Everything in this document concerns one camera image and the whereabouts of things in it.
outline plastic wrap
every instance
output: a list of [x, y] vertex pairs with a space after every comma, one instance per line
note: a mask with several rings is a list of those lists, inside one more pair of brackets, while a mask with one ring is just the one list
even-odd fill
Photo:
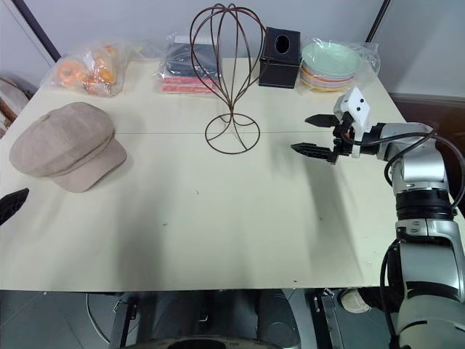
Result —
[[145, 44], [96, 44], [60, 58], [42, 84], [113, 96], [123, 88], [130, 58], [144, 60], [156, 55], [157, 51]]
[[211, 38], [195, 40], [198, 58], [195, 70], [201, 80], [196, 76], [192, 65], [189, 36], [171, 35], [167, 40], [168, 49], [156, 73], [158, 89], [161, 92], [212, 94], [208, 87], [215, 86], [210, 78], [217, 81], [218, 71]]
[[378, 44], [313, 39], [302, 45], [298, 89], [344, 91], [369, 85], [378, 75]]

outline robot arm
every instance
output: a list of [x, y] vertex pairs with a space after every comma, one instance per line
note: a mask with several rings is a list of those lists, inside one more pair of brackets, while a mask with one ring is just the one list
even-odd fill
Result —
[[305, 120], [334, 127], [332, 151], [309, 143], [291, 147], [332, 164], [339, 155], [358, 158], [361, 153], [388, 161], [385, 177], [398, 221], [396, 240], [381, 267], [381, 297], [386, 268], [389, 287], [403, 294], [396, 329], [387, 314], [391, 348], [465, 348], [465, 256], [444, 161], [435, 146], [441, 137], [424, 124], [371, 127], [370, 107], [356, 87], [337, 100], [333, 111]]

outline table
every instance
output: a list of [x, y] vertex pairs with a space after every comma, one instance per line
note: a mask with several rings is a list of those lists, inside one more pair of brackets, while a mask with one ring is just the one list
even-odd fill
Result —
[[[262, 130], [248, 153], [210, 149], [215, 98], [163, 95], [157, 62], [131, 63], [112, 98], [40, 88], [1, 140], [0, 196], [24, 187], [0, 227], [0, 289], [118, 292], [372, 286], [395, 237], [395, 199], [374, 156], [336, 166], [290, 144], [331, 146], [303, 120], [338, 94], [254, 85], [237, 104]], [[403, 122], [378, 79], [363, 90], [371, 122]], [[16, 137], [47, 111], [85, 101], [107, 111], [126, 162], [85, 193], [16, 171]], [[235, 142], [228, 134], [223, 142]], [[464, 231], [464, 219], [457, 218]]]

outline stack of plates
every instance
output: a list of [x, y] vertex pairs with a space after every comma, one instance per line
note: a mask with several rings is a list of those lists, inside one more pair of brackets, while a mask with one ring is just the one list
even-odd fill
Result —
[[320, 91], [345, 89], [360, 70], [362, 61], [356, 51], [328, 41], [311, 43], [302, 50], [302, 82]]

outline white wall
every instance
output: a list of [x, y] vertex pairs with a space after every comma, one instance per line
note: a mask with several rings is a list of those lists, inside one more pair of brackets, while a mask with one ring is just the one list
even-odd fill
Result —
[[374, 41], [388, 91], [465, 97], [464, 0], [393, 0]]
[[[194, 16], [215, 0], [26, 0], [63, 54], [98, 38], [142, 39], [161, 44], [173, 31], [186, 31]], [[275, 28], [323, 39], [364, 41], [382, 0], [241, 0]]]
[[50, 65], [3, 1], [0, 0], [0, 76], [35, 91]]

